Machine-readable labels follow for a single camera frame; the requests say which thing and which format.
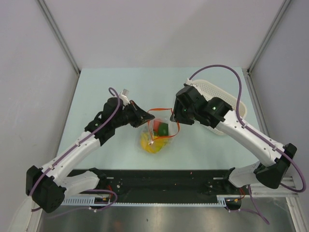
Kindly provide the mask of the clear zip top bag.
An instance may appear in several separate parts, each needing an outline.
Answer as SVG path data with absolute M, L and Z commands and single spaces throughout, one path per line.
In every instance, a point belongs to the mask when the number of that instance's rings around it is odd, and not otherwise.
M 180 124 L 170 121 L 172 108 L 152 108 L 147 111 L 155 118 L 148 121 L 143 127 L 139 144 L 142 150 L 157 154 L 168 146 L 180 132 Z

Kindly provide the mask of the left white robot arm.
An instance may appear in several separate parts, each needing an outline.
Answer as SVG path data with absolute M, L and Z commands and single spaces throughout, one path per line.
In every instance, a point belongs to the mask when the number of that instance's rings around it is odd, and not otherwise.
M 54 212 L 68 197 L 84 191 L 102 193 L 107 182 L 96 168 L 69 177 L 69 173 L 90 153 L 103 146 L 115 135 L 117 128 L 134 128 L 151 121 L 154 115 L 141 109 L 133 100 L 112 97 L 88 123 L 80 137 L 64 153 L 38 168 L 26 172 L 26 195 L 46 213 Z

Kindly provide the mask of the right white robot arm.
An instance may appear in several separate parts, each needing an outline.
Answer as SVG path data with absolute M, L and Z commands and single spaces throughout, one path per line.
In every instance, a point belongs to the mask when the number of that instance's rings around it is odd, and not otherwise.
M 233 138 L 258 158 L 258 162 L 243 168 L 232 168 L 223 181 L 223 189 L 234 194 L 244 185 L 261 183 L 277 189 L 290 167 L 297 148 L 283 145 L 237 118 L 236 111 L 224 100 L 209 101 L 194 87 L 186 85 L 176 94 L 171 121 L 192 125 L 198 121 Z

